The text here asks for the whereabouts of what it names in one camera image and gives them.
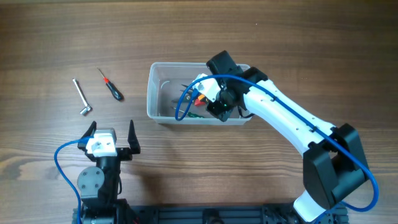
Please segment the black red-collared screwdriver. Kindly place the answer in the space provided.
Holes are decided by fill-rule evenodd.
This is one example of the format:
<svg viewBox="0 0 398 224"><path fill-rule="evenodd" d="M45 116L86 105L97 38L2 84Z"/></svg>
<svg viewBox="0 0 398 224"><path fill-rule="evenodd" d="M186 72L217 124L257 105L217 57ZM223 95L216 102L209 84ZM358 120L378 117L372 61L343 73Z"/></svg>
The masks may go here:
<svg viewBox="0 0 398 224"><path fill-rule="evenodd" d="M102 70L100 68L97 68L97 70L100 72L101 76L103 77L103 80L105 82L105 85L108 87L110 90L112 96L118 100L122 101L124 99L122 93L116 88L116 86L104 75Z"/></svg>

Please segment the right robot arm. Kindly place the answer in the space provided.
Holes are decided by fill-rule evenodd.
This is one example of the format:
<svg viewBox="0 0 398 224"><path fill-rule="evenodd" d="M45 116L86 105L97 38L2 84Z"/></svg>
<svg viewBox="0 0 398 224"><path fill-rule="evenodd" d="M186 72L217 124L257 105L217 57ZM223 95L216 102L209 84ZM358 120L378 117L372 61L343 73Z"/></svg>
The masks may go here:
<svg viewBox="0 0 398 224"><path fill-rule="evenodd" d="M235 108L259 116L285 137L303 159L304 193L293 207L305 222L341 203L369 180L370 171L357 130L318 119L280 92L256 67L243 70L227 51L206 66L213 78L207 111L225 122Z"/></svg>

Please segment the orange black long-nose pliers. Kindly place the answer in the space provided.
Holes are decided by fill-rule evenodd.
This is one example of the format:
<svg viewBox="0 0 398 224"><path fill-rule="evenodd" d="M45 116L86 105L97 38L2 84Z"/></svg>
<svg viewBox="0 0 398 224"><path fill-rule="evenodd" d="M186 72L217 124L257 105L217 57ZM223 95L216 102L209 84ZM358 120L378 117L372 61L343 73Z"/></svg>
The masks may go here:
<svg viewBox="0 0 398 224"><path fill-rule="evenodd" d="M186 94L185 98L186 98L187 100L191 100L192 95L193 95L193 89L190 88L190 89L187 91L187 94ZM204 101L204 100L205 100L205 96L204 96L203 94L199 93L199 94L196 96L195 100Z"/></svg>

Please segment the green handled screwdriver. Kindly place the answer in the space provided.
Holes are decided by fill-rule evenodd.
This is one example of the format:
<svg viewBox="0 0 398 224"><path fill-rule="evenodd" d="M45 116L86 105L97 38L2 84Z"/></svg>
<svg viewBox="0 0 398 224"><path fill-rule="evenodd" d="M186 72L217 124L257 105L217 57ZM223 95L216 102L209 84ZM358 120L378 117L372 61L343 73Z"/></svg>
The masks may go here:
<svg viewBox="0 0 398 224"><path fill-rule="evenodd" d="M183 110L178 110L179 113L184 114ZM205 118L204 116L201 116L199 114L195 114L195 113L191 113L191 112L187 112L186 116L188 116L189 118Z"/></svg>

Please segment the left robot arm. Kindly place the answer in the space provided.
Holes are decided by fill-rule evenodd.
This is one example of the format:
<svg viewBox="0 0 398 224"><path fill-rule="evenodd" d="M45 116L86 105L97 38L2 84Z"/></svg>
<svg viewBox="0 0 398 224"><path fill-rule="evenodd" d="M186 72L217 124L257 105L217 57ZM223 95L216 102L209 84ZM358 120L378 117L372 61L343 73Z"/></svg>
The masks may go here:
<svg viewBox="0 0 398 224"><path fill-rule="evenodd" d="M78 148L94 166L87 167L78 176L79 206L73 210L72 223L139 223L138 215L127 200L119 198L122 192L121 163L131 161L141 153L134 122L129 123L128 147L116 147L113 128L98 129L92 122L79 139Z"/></svg>

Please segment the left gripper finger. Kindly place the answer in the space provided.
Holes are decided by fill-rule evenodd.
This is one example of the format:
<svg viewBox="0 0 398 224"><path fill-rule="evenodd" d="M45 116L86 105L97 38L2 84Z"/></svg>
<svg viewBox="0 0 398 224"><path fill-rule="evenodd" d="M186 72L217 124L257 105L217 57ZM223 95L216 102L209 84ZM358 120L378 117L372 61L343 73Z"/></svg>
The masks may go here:
<svg viewBox="0 0 398 224"><path fill-rule="evenodd" d="M82 135L81 138L83 139L83 138L90 137L90 136L94 135L95 131L96 131L96 121L93 121L90 124L90 127L88 128L88 130Z"/></svg>
<svg viewBox="0 0 398 224"><path fill-rule="evenodd" d="M136 136L133 120L130 120L130 123L129 123L129 132L128 132L128 136L127 136L127 142L129 144L131 154L140 154L141 153L141 147L140 147L139 141Z"/></svg>

